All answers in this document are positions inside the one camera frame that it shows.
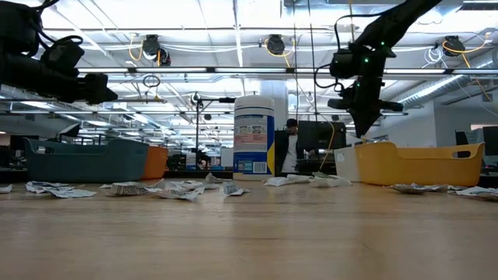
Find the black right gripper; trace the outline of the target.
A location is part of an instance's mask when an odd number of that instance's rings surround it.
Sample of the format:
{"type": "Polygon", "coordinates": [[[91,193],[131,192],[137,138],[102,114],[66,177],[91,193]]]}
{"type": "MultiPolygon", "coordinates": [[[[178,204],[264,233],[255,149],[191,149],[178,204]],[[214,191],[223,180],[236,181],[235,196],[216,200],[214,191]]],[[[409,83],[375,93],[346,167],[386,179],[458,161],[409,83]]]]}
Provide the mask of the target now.
{"type": "Polygon", "coordinates": [[[338,94],[339,99],[330,99],[328,101],[328,106],[338,110],[349,110],[349,114],[351,115],[355,125],[356,136],[366,136],[366,133],[382,116],[382,114],[380,112],[368,113],[364,121],[363,115],[355,110],[403,111],[403,105],[401,103],[384,101],[380,99],[381,88],[384,85],[385,83],[382,78],[359,77],[350,86],[341,86],[338,94]]]}

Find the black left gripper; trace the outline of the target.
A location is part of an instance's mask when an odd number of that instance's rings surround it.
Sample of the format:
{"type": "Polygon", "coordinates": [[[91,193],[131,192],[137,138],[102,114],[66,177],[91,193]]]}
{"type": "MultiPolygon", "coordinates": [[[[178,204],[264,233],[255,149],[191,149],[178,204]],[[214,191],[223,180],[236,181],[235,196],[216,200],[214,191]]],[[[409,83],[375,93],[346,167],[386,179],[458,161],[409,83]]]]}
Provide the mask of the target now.
{"type": "Polygon", "coordinates": [[[49,75],[47,94],[68,103],[76,100],[91,104],[110,102],[117,99],[117,94],[107,87],[107,82],[108,76],[102,73],[87,74],[84,78],[49,75]]]}

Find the white gauze strip packet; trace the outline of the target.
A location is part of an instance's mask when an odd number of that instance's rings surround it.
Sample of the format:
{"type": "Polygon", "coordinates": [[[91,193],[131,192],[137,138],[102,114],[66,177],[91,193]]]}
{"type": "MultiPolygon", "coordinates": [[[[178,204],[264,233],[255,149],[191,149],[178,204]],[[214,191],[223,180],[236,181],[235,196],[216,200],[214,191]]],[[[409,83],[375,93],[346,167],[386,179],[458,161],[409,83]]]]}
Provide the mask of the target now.
{"type": "Polygon", "coordinates": [[[352,183],[336,175],[328,175],[321,172],[313,173],[313,179],[310,181],[312,187],[346,187],[351,186],[352,183]]]}
{"type": "Polygon", "coordinates": [[[264,185],[269,187],[281,187],[291,183],[292,181],[286,177],[272,177],[267,179],[264,182],[264,185]]]}
{"type": "Polygon", "coordinates": [[[286,179],[289,184],[309,184],[314,180],[314,177],[297,175],[297,174],[288,174],[286,179]]]}

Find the grey narrow strip packet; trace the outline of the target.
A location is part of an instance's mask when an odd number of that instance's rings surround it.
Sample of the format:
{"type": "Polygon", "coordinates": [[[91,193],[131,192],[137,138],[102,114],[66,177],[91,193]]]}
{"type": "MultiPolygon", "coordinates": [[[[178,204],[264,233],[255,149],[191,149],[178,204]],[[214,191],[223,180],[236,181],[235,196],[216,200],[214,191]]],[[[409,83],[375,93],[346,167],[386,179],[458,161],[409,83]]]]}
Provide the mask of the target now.
{"type": "Polygon", "coordinates": [[[222,193],[225,196],[241,196],[250,192],[247,188],[238,187],[234,182],[223,183],[222,193]]]}

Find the black computer monitor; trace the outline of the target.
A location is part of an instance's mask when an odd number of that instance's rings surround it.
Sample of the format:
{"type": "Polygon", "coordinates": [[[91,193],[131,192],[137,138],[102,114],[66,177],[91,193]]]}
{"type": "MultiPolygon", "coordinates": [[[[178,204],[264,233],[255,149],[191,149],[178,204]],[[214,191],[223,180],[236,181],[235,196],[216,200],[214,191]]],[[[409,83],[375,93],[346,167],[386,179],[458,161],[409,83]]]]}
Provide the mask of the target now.
{"type": "Polygon", "coordinates": [[[303,149],[346,147],[346,126],[342,122],[300,121],[298,142],[303,149]]]}
{"type": "Polygon", "coordinates": [[[498,156],[498,126],[484,127],[482,129],[487,156],[498,156]]]}

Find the black tilted monitor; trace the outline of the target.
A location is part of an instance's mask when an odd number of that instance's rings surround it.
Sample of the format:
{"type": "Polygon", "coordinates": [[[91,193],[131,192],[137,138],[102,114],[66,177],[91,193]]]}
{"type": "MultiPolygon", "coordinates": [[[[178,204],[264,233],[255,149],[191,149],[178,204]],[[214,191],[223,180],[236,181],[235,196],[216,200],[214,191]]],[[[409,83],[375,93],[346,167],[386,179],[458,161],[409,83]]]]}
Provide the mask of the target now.
{"type": "Polygon", "coordinates": [[[58,137],[59,138],[62,138],[62,137],[75,138],[78,136],[80,128],[81,128],[80,123],[69,125],[68,127],[64,128],[63,130],[61,130],[58,133],[58,137]]]}

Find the white plastic bin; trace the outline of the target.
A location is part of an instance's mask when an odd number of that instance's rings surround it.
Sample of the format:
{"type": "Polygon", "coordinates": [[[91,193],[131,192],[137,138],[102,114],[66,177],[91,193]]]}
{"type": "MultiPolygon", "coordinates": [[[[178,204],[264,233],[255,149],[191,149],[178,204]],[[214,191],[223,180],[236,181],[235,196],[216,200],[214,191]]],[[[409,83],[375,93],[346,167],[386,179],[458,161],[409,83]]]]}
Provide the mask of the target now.
{"type": "Polygon", "coordinates": [[[354,147],[336,149],[334,151],[336,173],[351,182],[360,182],[359,170],[354,147]]]}

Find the yellow plastic bin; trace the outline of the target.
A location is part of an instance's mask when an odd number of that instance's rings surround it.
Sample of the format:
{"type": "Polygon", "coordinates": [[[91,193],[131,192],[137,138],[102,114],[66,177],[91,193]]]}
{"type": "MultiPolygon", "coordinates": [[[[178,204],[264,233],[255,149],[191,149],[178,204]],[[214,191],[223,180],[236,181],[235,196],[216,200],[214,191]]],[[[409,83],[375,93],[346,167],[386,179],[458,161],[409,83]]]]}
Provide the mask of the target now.
{"type": "Polygon", "coordinates": [[[399,148],[392,142],[355,147],[359,178],[365,184],[478,184],[484,143],[448,147],[399,148]]]}

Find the teal plastic bin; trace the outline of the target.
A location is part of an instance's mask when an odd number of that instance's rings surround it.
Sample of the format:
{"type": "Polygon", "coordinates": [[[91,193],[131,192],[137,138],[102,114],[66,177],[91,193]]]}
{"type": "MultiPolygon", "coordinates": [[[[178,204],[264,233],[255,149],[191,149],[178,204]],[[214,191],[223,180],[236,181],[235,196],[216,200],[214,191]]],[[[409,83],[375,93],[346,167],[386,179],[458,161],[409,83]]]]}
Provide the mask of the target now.
{"type": "Polygon", "coordinates": [[[23,139],[30,180],[51,183],[116,183],[144,174],[149,146],[114,139],[106,145],[76,145],[23,139]]]}

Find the person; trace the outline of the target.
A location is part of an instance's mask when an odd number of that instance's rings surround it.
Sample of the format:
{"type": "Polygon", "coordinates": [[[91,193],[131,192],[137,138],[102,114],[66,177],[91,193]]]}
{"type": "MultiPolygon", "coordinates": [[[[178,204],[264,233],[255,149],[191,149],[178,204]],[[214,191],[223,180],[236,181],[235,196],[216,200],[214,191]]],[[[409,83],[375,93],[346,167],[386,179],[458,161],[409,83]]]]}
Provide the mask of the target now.
{"type": "Polygon", "coordinates": [[[281,141],[282,148],[280,149],[280,171],[281,173],[295,173],[296,162],[299,158],[297,149],[298,144],[298,122],[294,118],[290,118],[286,122],[285,137],[281,141]]]}

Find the orange plastic bin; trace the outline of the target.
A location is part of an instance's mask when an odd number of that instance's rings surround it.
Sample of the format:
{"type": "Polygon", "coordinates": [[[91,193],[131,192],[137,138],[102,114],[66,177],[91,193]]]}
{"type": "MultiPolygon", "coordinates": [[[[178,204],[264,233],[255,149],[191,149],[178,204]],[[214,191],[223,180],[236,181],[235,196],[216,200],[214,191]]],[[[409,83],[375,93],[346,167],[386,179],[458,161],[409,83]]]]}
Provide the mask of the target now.
{"type": "Polygon", "coordinates": [[[160,179],[167,166],[168,150],[164,147],[152,146],[148,147],[146,164],[144,168],[143,180],[160,179]]]}

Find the black tower box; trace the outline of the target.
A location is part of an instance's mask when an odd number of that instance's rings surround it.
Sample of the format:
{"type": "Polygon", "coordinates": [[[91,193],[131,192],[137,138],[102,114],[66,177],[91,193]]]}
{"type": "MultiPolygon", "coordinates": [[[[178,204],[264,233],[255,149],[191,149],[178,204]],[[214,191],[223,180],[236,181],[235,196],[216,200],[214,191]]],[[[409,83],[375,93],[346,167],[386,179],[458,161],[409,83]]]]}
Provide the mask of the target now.
{"type": "Polygon", "coordinates": [[[282,173],[283,163],[289,147],[289,133],[287,131],[275,132],[275,174],[282,173]]]}

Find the white wipes canister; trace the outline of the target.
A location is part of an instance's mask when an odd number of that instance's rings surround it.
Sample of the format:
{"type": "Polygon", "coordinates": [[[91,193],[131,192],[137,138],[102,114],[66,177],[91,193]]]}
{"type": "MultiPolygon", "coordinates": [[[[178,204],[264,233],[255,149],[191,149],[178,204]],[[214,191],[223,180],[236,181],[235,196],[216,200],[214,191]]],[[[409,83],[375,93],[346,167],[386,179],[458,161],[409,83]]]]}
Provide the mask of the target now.
{"type": "Polygon", "coordinates": [[[266,96],[242,96],[234,103],[233,179],[275,176],[275,104],[266,96]]]}

